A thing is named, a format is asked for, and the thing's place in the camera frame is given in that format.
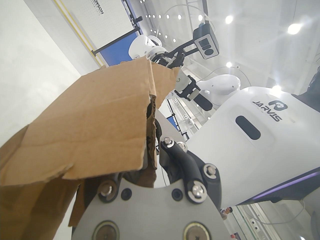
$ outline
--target person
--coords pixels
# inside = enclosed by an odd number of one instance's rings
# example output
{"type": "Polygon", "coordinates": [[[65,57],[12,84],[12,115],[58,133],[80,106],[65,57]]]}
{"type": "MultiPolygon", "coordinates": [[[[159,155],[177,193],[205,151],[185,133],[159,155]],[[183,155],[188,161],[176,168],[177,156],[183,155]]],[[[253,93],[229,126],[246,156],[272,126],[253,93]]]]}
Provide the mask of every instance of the person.
{"type": "Polygon", "coordinates": [[[232,213],[232,212],[233,212],[233,209],[232,209],[231,207],[228,207],[227,209],[222,209],[222,210],[220,211],[220,215],[221,215],[223,221],[224,221],[225,219],[227,219],[227,218],[228,218],[228,214],[230,214],[230,213],[232,213]]]}

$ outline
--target black oval slot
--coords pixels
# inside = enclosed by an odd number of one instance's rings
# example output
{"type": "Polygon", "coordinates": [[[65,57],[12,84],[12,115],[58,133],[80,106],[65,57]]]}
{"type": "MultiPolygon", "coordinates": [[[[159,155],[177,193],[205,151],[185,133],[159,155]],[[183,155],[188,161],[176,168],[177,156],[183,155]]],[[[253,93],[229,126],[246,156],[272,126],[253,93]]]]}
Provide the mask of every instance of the black oval slot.
{"type": "Polygon", "coordinates": [[[252,140],[257,140],[261,137],[260,131],[244,116],[238,116],[235,122],[252,140]]]}

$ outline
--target joyson logo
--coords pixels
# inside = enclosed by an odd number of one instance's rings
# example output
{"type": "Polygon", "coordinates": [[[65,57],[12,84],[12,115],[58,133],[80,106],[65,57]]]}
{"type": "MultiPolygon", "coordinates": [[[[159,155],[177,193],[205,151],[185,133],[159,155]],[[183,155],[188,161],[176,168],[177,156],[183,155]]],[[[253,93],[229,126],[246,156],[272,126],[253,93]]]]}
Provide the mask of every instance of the joyson logo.
{"type": "Polygon", "coordinates": [[[97,12],[102,15],[103,14],[103,10],[102,10],[98,0],[91,0],[91,2],[96,7],[97,12]]]}

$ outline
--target metal plate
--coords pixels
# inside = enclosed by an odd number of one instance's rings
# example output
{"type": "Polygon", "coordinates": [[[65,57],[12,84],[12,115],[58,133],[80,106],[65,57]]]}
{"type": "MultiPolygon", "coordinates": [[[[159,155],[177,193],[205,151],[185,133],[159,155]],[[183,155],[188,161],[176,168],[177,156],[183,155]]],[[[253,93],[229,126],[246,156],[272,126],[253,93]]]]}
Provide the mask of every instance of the metal plate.
{"type": "Polygon", "coordinates": [[[201,204],[189,202],[182,180],[154,189],[139,187],[122,179],[118,197],[113,202],[102,203],[97,196],[93,199],[72,240],[91,239],[95,228],[103,221],[111,221],[117,225],[120,239],[183,239],[185,228],[194,222],[204,225],[211,239],[230,239],[211,199],[207,197],[201,204]],[[123,201],[120,197],[125,188],[132,190],[132,197],[128,201],[123,201]],[[183,192],[181,201],[172,198],[173,189],[183,192]]]}

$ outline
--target jarvis logo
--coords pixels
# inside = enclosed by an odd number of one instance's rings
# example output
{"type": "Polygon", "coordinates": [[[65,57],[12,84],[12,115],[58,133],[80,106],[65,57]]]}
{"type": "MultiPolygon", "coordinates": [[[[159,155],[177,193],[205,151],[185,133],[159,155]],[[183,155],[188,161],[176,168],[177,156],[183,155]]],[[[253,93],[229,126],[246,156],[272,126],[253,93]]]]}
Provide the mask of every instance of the jarvis logo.
{"type": "Polygon", "coordinates": [[[276,111],[282,111],[288,108],[288,105],[284,104],[282,101],[271,101],[268,105],[275,105],[273,109],[276,111]]]}
{"type": "Polygon", "coordinates": [[[98,0],[91,0],[91,2],[97,8],[97,12],[102,15],[103,14],[103,10],[102,10],[98,0]]]}
{"type": "Polygon", "coordinates": [[[269,106],[265,105],[260,101],[257,101],[257,102],[253,101],[252,103],[260,107],[263,112],[266,112],[268,115],[270,115],[271,118],[276,122],[279,122],[280,120],[282,120],[282,118],[275,111],[282,111],[288,108],[286,104],[284,104],[282,101],[279,101],[279,100],[269,102],[268,103],[269,106]]]}

